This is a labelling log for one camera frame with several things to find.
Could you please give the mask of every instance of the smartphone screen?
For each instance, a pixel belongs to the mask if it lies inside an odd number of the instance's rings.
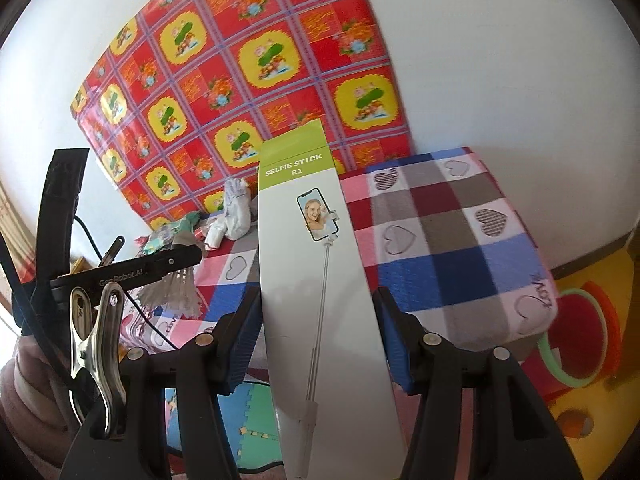
[[[300,195],[298,206],[316,242],[338,232],[338,224],[330,217],[330,209],[317,187]]]

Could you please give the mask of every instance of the curtain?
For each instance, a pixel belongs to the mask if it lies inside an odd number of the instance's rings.
[[[0,232],[9,247],[21,282],[33,279],[35,272],[35,237],[24,225],[0,182]],[[0,269],[0,304],[11,312],[11,289]]]

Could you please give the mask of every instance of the silver screw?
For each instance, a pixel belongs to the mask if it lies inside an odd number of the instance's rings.
[[[142,348],[140,348],[139,346],[136,346],[135,348],[132,348],[131,350],[129,350],[127,352],[127,357],[129,359],[131,359],[132,361],[137,361],[144,354],[145,354],[145,351]]]
[[[502,346],[494,348],[494,357],[500,359],[500,361],[506,361],[510,355],[509,351]]]
[[[202,333],[196,336],[196,345],[207,346],[213,343],[213,336],[209,333]]]
[[[440,343],[442,343],[442,338],[435,332],[426,333],[422,340],[424,341],[425,345],[429,346],[438,346]]]

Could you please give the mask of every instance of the wall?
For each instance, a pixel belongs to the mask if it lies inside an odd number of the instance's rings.
[[[146,1],[33,0],[0,51],[0,178],[31,228],[52,150],[86,145],[71,98]],[[640,49],[609,0],[371,1],[417,151],[478,150],[551,266],[631,228]],[[91,159],[78,213],[98,245],[144,234]],[[81,233],[74,250],[91,254]]]

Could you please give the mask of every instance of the white box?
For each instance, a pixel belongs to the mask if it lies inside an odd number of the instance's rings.
[[[263,144],[258,190],[264,331],[287,478],[398,478],[406,449],[385,353],[319,120]]]

